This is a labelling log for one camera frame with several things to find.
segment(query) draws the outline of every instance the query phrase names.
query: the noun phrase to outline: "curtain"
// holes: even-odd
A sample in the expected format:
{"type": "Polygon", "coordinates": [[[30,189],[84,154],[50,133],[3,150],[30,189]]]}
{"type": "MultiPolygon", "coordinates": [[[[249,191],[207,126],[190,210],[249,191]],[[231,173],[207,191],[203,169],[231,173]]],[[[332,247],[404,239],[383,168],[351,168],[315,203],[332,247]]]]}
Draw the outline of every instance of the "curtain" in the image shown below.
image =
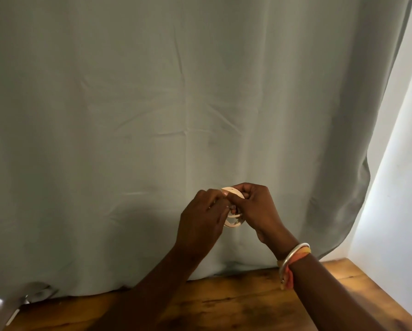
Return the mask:
{"type": "MultiPolygon", "coordinates": [[[[350,231],[411,0],[0,0],[0,298],[133,286],[199,189],[350,231]]],[[[273,267],[247,223],[191,279],[273,267]]]]}

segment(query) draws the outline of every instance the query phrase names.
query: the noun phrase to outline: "hand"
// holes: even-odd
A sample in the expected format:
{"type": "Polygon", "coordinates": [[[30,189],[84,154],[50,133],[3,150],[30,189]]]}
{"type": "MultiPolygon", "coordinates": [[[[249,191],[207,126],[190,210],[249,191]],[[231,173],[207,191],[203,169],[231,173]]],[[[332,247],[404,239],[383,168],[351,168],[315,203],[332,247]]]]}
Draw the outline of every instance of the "hand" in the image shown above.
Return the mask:
{"type": "Polygon", "coordinates": [[[230,202],[220,190],[200,190],[181,213],[174,248],[200,262],[223,231],[230,202]]]}
{"type": "Polygon", "coordinates": [[[242,192],[244,199],[223,191],[226,198],[237,206],[245,221],[257,232],[258,239],[272,250],[277,259],[285,258],[298,245],[298,240],[281,222],[269,189],[252,183],[233,187],[242,192]]]}

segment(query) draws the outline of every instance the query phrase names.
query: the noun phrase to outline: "white wall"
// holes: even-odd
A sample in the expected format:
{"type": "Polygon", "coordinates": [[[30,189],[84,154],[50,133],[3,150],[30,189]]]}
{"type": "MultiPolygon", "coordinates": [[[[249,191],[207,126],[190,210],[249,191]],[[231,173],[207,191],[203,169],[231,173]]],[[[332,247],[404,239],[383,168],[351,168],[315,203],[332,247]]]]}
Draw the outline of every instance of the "white wall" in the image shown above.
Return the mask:
{"type": "MultiPolygon", "coordinates": [[[[388,79],[387,88],[381,103],[376,120],[373,136],[367,151],[367,160],[370,169],[370,187],[374,183],[378,168],[381,164],[385,149],[390,140],[391,132],[396,123],[399,110],[402,106],[412,77],[412,10],[402,39],[399,52],[388,79]]],[[[344,242],[333,252],[323,258],[323,261],[347,257],[353,237],[358,227],[363,208],[350,234],[344,242]]]]}
{"type": "Polygon", "coordinates": [[[412,79],[349,258],[412,314],[412,79]]]}

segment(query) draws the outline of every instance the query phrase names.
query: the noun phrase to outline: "orange thread bracelet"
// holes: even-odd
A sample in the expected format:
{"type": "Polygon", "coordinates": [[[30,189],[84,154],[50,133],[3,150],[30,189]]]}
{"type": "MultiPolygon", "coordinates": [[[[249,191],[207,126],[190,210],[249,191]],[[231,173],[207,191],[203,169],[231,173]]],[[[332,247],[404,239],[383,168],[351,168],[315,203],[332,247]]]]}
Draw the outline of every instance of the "orange thread bracelet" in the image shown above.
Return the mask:
{"type": "Polygon", "coordinates": [[[281,288],[281,290],[293,289],[293,273],[290,270],[289,265],[291,265],[295,261],[298,261],[298,260],[304,258],[309,253],[311,253],[311,250],[310,250],[310,247],[308,245],[307,246],[302,246],[302,247],[298,248],[296,251],[292,251],[290,253],[290,254],[292,254],[292,256],[288,256],[289,260],[287,261],[287,265],[286,265],[285,268],[284,268],[284,262],[283,261],[281,261],[281,260],[277,261],[277,265],[278,265],[278,267],[280,267],[280,270],[281,270],[281,268],[284,268],[283,274],[280,273],[280,278],[281,278],[280,288],[281,288]]]}

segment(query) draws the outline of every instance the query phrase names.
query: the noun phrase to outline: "silver bangle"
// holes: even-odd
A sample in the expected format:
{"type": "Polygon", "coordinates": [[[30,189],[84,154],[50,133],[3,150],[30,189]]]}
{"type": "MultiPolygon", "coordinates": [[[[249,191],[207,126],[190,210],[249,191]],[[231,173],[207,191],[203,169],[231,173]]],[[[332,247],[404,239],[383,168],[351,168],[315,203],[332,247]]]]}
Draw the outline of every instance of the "silver bangle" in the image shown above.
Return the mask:
{"type": "Polygon", "coordinates": [[[293,255],[294,255],[300,248],[302,248],[302,247],[308,247],[308,248],[309,248],[310,245],[307,244],[307,243],[299,244],[298,246],[296,246],[296,247],[289,253],[289,255],[286,257],[286,259],[284,259],[283,264],[281,265],[280,270],[279,270],[281,283],[284,283],[284,281],[285,281],[285,279],[284,279],[284,270],[286,269],[287,264],[288,264],[289,261],[290,261],[290,258],[292,258],[293,255]]]}

